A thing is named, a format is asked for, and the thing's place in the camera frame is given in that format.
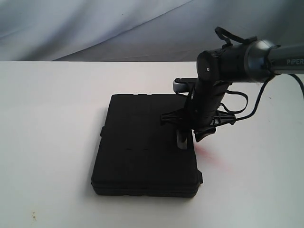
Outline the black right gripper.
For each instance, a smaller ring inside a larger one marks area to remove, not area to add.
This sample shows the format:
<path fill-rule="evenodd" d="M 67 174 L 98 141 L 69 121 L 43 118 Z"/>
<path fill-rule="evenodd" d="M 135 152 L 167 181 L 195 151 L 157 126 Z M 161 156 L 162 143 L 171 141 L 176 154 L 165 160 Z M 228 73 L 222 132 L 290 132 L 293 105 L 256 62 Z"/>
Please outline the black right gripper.
<path fill-rule="evenodd" d="M 184 106 L 176 106 L 160 115 L 161 125 L 172 125 L 180 132 L 194 130 L 195 141 L 198 143 L 205 137 L 216 132 L 216 127 L 234 124 L 236 117 L 224 111 L 202 112 Z"/>

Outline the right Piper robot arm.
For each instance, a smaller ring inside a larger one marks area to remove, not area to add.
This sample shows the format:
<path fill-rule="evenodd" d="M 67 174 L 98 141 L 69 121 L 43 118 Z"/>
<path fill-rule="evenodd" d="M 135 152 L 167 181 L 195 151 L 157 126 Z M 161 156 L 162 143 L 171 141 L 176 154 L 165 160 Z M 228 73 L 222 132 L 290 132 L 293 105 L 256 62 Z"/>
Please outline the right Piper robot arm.
<path fill-rule="evenodd" d="M 217 127 L 239 120 L 236 111 L 226 107 L 219 110 L 233 83 L 258 82 L 266 86 L 281 74 L 298 80 L 304 71 L 304 48 L 276 46 L 265 40 L 226 44 L 200 53 L 196 67 L 197 78 L 177 78 L 173 82 L 174 92 L 186 98 L 184 107 L 161 115 L 162 123 L 177 126 L 180 143 L 186 141 L 191 130 L 199 142 L 215 133 Z"/>

